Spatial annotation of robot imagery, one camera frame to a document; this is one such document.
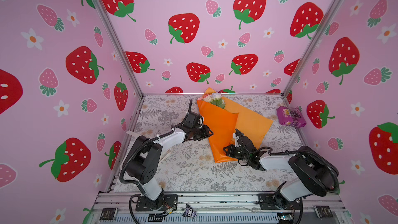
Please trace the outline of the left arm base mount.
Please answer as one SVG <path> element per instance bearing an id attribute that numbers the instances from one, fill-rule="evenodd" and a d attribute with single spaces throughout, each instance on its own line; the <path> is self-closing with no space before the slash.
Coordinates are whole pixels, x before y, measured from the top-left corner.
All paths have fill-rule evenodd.
<path id="1" fill-rule="evenodd" d="M 160 194 L 156 200 L 150 200 L 146 196 L 138 198 L 135 210 L 137 212 L 175 210 L 178 204 L 178 195 Z"/>

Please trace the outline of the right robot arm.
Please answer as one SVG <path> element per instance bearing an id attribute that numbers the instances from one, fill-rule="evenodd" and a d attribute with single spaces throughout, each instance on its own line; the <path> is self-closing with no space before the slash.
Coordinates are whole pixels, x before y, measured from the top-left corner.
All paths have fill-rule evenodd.
<path id="1" fill-rule="evenodd" d="M 273 152 L 268 146 L 256 148 L 253 142 L 240 130 L 233 134 L 235 144 L 223 148 L 224 153 L 245 166 L 254 170 L 287 170 L 295 173 L 296 178 L 285 181 L 260 205 L 286 209 L 296 200 L 302 201 L 311 195 L 325 197 L 328 193 L 336 193 L 339 188 L 338 169 L 320 154 L 308 146 L 297 150 Z"/>

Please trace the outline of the orange wrapping paper sheet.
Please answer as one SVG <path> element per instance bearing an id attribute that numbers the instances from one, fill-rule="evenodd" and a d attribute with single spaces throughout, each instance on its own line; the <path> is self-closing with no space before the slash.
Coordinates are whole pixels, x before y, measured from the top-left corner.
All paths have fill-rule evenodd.
<path id="1" fill-rule="evenodd" d="M 208 88 L 204 94 L 212 94 L 216 91 Z M 235 144 L 233 134 L 235 129 L 244 133 L 258 149 L 271 128 L 273 121 L 255 113 L 246 107 L 222 97 L 225 101 L 225 108 L 221 109 L 205 101 L 198 101 L 199 112 L 204 117 L 204 124 L 213 131 L 209 138 L 211 151 L 215 163 L 235 161 L 228 157 L 223 148 Z"/>

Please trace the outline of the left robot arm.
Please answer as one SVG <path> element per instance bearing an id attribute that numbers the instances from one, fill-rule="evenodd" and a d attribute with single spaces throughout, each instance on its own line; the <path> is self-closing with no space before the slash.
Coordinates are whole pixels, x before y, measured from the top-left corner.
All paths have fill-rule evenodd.
<path id="1" fill-rule="evenodd" d="M 186 141 L 201 141 L 213 136 L 213 131 L 204 124 L 204 118 L 192 111 L 193 101 L 183 120 L 171 126 L 166 134 L 155 138 L 139 136 L 123 161 L 119 180 L 123 184 L 134 184 L 143 197 L 153 203 L 163 199 L 164 190 L 157 183 L 155 174 L 164 152 Z"/>

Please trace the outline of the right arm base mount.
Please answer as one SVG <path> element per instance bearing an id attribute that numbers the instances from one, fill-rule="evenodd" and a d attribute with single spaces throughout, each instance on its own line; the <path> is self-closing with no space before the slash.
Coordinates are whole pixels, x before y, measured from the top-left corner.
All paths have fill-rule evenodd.
<path id="1" fill-rule="evenodd" d="M 261 210 L 294 210 L 300 209 L 302 202 L 300 199 L 288 201 L 281 194 L 258 194 L 257 205 Z"/>

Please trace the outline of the white blue fake rose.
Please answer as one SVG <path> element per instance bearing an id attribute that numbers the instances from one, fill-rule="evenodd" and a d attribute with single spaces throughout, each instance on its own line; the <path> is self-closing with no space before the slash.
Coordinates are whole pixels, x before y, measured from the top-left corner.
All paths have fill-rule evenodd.
<path id="1" fill-rule="evenodd" d="M 225 108 L 225 101 L 222 98 L 222 94 L 215 92 L 211 94 L 211 101 L 210 104 L 215 105 L 221 109 Z"/>

